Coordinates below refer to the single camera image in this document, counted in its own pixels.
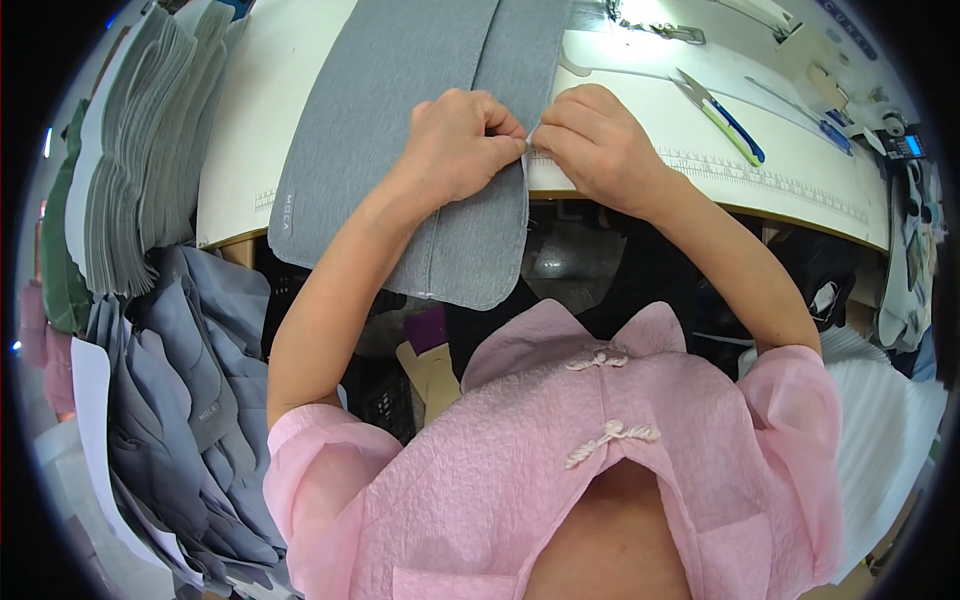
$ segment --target woman's right hand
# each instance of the woman's right hand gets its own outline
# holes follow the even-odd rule
[[[655,219],[672,186],[684,178],[663,164],[634,116],[598,84],[561,92],[543,112],[532,141],[578,192],[638,219]]]

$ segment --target pink fabric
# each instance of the pink fabric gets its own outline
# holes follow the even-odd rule
[[[264,494],[308,599],[521,598],[590,481],[624,458],[658,476],[694,598],[795,598],[842,563],[839,397],[809,348],[766,352],[737,386],[685,353],[664,303],[600,343],[544,300],[477,349],[463,391],[402,449],[327,405],[276,423]],[[660,437],[566,468],[613,419]]]
[[[31,367],[44,369],[43,396],[56,413],[76,410],[73,399],[72,336],[55,330],[43,311],[43,288],[31,279],[20,292],[20,351]]]

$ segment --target sheer pink sleeve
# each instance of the sheer pink sleeve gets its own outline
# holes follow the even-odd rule
[[[845,558],[837,449],[840,394],[820,355],[804,346],[764,352],[737,382],[756,420],[771,468],[793,481],[813,543],[814,582],[829,581]]]
[[[308,404],[283,415],[267,443],[271,463],[263,495],[288,544],[291,583],[308,596],[326,596],[311,592],[329,591],[327,576],[343,573],[353,553],[324,537],[349,537],[359,530],[363,512],[352,501],[402,446],[383,429],[328,404]],[[338,551],[332,553],[332,546]]]

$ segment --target hand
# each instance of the hand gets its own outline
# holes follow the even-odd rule
[[[634,116],[602,85],[561,92],[543,112],[532,141],[578,192],[639,219],[659,214],[670,186],[683,177],[663,164]]]
[[[492,130],[495,135],[486,136]],[[479,192],[527,150],[527,132],[490,92],[449,89],[410,115],[410,136],[387,180],[413,186],[418,217]]]

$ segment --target display screen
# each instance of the display screen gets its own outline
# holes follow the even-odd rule
[[[916,135],[907,135],[906,145],[910,147],[910,152],[913,153],[913,156],[920,156],[923,154],[920,152],[920,143],[917,141]]]

